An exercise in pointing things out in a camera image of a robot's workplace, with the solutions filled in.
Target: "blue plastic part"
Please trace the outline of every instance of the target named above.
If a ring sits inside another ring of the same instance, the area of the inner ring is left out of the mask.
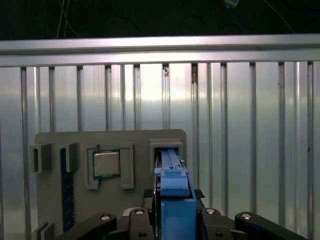
[[[160,174],[160,193],[163,198],[161,239],[195,240],[197,199],[189,172],[174,150],[163,150],[161,155],[162,168],[154,171]]]
[[[162,168],[154,173],[161,176],[160,194],[163,197],[188,197],[190,195],[188,178],[180,157],[173,149],[161,152]]]

